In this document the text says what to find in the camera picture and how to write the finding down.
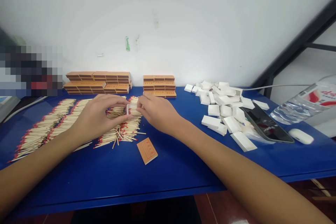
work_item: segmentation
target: person's left hand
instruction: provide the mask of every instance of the person's left hand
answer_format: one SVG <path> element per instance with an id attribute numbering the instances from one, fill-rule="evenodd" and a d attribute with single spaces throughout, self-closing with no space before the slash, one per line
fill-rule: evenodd
<path id="1" fill-rule="evenodd" d="M 117 125 L 133 118 L 131 115 L 122 115 L 108 119 L 106 109 L 111 107 L 126 107 L 129 102 L 121 96 L 113 94 L 98 94 L 87 103 L 76 122 L 68 129 L 78 144 L 84 144 L 100 137 Z"/>

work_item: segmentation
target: wooden floor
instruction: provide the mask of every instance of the wooden floor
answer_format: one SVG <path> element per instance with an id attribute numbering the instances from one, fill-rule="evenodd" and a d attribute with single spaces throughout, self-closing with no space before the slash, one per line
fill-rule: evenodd
<path id="1" fill-rule="evenodd" d="M 331 196 L 336 196 L 336 177 L 318 180 Z M 336 223 L 336 204 L 317 202 L 316 196 L 326 196 L 311 180 L 290 183 L 296 191 L 318 207 L 326 216 Z M 202 224 L 256 224 L 258 223 L 238 203 L 229 191 L 194 195 Z M 146 208 L 145 202 L 132 204 L 132 215 L 141 215 Z M 70 224 L 73 212 L 39 215 L 31 218 L 12 220 L 7 224 Z"/>

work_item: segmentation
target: hand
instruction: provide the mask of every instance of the hand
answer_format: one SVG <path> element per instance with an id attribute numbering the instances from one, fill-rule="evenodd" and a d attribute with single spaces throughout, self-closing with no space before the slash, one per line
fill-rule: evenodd
<path id="1" fill-rule="evenodd" d="M 108 119 L 106 109 L 111 107 L 126 107 L 129 102 L 121 96 L 113 94 L 98 94 L 87 103 L 76 122 L 68 129 L 69 133 L 84 144 L 117 125 L 132 119 L 131 115 L 122 115 L 114 119 Z"/>
<path id="2" fill-rule="evenodd" d="M 156 129 L 173 135 L 184 119 L 166 99 L 148 93 L 139 97 L 137 109 Z"/>

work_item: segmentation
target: pixelated area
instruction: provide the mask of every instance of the pixelated area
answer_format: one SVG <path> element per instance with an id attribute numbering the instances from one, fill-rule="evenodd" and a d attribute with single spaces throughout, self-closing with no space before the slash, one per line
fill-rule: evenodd
<path id="1" fill-rule="evenodd" d="M 0 46 L 0 96 L 61 96 L 58 47 Z"/>

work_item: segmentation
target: pile of matches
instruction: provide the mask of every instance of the pile of matches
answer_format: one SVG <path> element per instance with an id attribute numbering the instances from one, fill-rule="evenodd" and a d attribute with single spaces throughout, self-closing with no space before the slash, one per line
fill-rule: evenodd
<path id="1" fill-rule="evenodd" d="M 13 162 L 27 156 L 29 153 L 37 150 L 43 144 L 50 142 L 53 138 L 69 129 L 77 120 L 78 116 L 81 114 L 82 110 L 90 100 L 92 99 L 80 100 L 76 104 L 76 99 L 64 99 L 60 101 L 48 115 L 43 116 L 42 120 L 35 123 L 32 129 L 27 130 L 27 133 L 22 137 L 20 145 L 18 145 L 17 150 L 15 151 L 16 154 L 14 159 L 9 162 Z M 131 104 L 136 104 L 138 102 L 138 97 L 132 96 L 129 99 L 129 102 Z M 117 127 L 99 137 L 98 144 L 96 144 L 94 149 L 114 142 L 112 147 L 113 149 L 116 143 L 119 145 L 119 142 L 121 141 L 137 141 L 137 139 L 134 138 L 136 134 L 145 134 L 138 132 L 140 129 L 139 125 L 142 115 L 135 109 L 136 106 L 134 108 L 130 108 L 128 111 L 128 114 L 134 116 L 133 119 L 118 125 Z M 110 119 L 114 119 L 125 114 L 126 110 L 124 107 L 110 108 L 106 112 L 107 117 Z M 74 152 L 88 147 L 91 143 L 92 141 L 83 144 L 74 150 Z"/>
<path id="2" fill-rule="evenodd" d="M 132 96 L 128 100 L 131 104 L 136 104 L 138 102 L 138 97 Z M 108 118 L 116 118 L 121 115 L 125 115 L 126 111 L 124 107 L 114 107 L 107 111 L 107 117 Z M 136 134 L 146 134 L 142 132 L 138 132 L 140 129 L 140 121 L 142 115 L 136 111 L 134 108 L 131 108 L 128 111 L 128 114 L 131 114 L 134 116 L 133 119 L 128 120 L 127 122 L 122 123 L 121 125 L 118 125 L 117 127 L 113 128 L 112 130 L 106 132 L 104 135 L 99 137 L 98 144 L 94 148 L 98 148 L 107 144 L 110 144 L 112 142 L 114 148 L 115 144 L 119 145 L 119 142 L 125 141 L 125 142 L 133 142 L 134 140 L 137 141 Z"/>
<path id="3" fill-rule="evenodd" d="M 70 114 L 64 116 L 62 118 L 61 122 L 55 128 L 53 128 L 50 131 L 50 133 L 48 134 L 48 136 L 47 136 L 47 138 L 44 142 L 47 143 L 47 142 L 51 141 L 56 136 L 58 136 L 62 132 L 69 129 L 74 124 L 74 122 L 77 120 L 78 116 L 81 114 L 81 112 L 84 109 L 84 107 L 86 106 L 86 104 L 91 100 L 92 99 L 84 99 L 84 100 L 78 101 L 73 106 L 73 108 L 71 109 Z M 92 143 L 92 141 L 89 141 L 89 142 L 83 144 L 82 146 L 79 146 L 76 150 L 74 150 L 74 152 L 89 146 L 91 143 Z"/>
<path id="4" fill-rule="evenodd" d="M 9 162 L 19 160 L 40 148 L 52 128 L 68 113 L 75 101 L 76 99 L 60 101 L 49 114 L 43 116 L 40 122 L 35 123 L 32 129 L 27 130 L 27 133 L 21 138 L 20 145 L 17 146 L 14 159 Z"/>

